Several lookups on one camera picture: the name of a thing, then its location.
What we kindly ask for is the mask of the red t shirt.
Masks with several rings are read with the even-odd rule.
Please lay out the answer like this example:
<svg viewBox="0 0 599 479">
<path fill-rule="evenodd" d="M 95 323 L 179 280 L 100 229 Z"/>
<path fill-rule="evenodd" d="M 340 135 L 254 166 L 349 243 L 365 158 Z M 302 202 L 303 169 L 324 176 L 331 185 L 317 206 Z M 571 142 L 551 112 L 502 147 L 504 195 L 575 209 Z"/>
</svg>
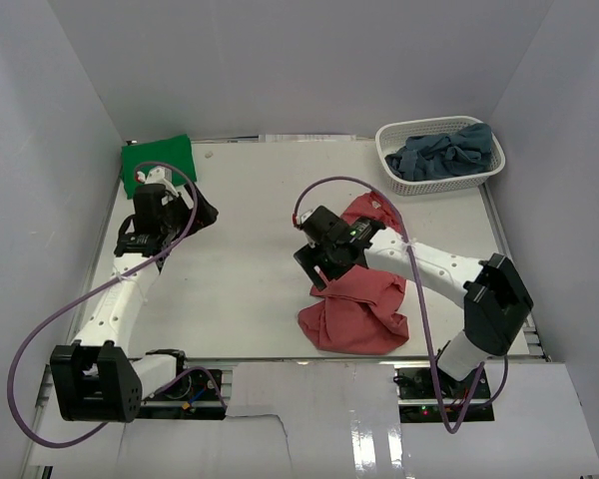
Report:
<svg viewBox="0 0 599 479">
<path fill-rule="evenodd" d="M 384 355 L 409 341 L 407 317 L 399 312 L 404 278 L 355 265 L 327 287 L 310 289 L 318 302 L 298 313 L 298 324 L 319 350 Z"/>
</svg>

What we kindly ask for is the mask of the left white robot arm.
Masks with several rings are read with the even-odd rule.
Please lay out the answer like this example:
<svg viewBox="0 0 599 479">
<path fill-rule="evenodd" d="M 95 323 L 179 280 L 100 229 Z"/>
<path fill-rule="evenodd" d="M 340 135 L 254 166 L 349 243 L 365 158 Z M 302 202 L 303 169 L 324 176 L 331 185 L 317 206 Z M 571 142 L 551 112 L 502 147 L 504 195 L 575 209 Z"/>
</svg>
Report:
<svg viewBox="0 0 599 479">
<path fill-rule="evenodd" d="M 179 398 L 191 386 L 183 353 L 157 349 L 132 360 L 129 344 L 168 247 L 212 225 L 218 211 L 196 186 L 179 193 L 160 183 L 136 187 L 133 207 L 118 230 L 114 285 L 103 292 L 72 342 L 51 354 L 59 410 L 67 421 L 129 423 L 151 395 L 162 390 Z"/>
</svg>

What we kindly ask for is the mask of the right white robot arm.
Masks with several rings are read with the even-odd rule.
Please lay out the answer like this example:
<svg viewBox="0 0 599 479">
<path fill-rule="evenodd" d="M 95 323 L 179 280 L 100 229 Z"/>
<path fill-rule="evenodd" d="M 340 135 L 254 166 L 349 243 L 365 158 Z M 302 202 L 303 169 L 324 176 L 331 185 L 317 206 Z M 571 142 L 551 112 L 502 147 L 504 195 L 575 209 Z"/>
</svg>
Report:
<svg viewBox="0 0 599 479">
<path fill-rule="evenodd" d="M 348 224 L 324 206 L 302 215 L 296 228 L 307 245 L 294 258 L 319 290 L 360 266 L 419 282 L 463 310 L 463 328 L 444 346 L 430 373 L 431 387 L 442 397 L 463 390 L 467 376 L 487 358 L 507 355 L 533 309 L 518 270 L 503 254 L 489 259 L 452 254 L 408 242 L 367 217 Z"/>
</svg>

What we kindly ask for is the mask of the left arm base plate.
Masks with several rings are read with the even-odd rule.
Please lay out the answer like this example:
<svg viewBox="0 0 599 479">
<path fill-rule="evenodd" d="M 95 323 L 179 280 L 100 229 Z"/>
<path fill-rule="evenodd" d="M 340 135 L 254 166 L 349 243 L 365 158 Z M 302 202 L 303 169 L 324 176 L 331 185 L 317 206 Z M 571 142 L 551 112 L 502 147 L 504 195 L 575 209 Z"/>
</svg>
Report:
<svg viewBox="0 0 599 479">
<path fill-rule="evenodd" d="M 229 392 L 223 390 L 224 373 L 220 369 L 190 372 L 166 392 L 150 398 L 140 408 L 139 419 L 153 420 L 211 420 L 221 421 L 226 417 L 225 403 Z"/>
</svg>

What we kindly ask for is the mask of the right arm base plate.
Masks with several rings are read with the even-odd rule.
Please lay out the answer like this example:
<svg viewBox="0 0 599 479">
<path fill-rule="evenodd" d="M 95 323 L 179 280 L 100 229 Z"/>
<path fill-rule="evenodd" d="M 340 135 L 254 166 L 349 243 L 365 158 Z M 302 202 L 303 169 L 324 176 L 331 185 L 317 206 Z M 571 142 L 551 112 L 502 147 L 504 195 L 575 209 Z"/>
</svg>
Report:
<svg viewBox="0 0 599 479">
<path fill-rule="evenodd" d="M 440 391 L 443 410 L 450 423 L 454 423 L 467 402 L 473 383 L 475 370 L 462 381 L 456 381 L 440 372 Z M 402 367 L 395 370 L 393 382 L 396 385 L 398 409 L 402 424 L 441 423 L 441 413 L 433 388 L 432 374 L 428 367 Z M 492 405 L 484 405 L 491 398 L 491 390 L 484 372 L 479 376 L 470 405 L 464 417 L 465 422 L 493 422 L 495 415 Z"/>
</svg>

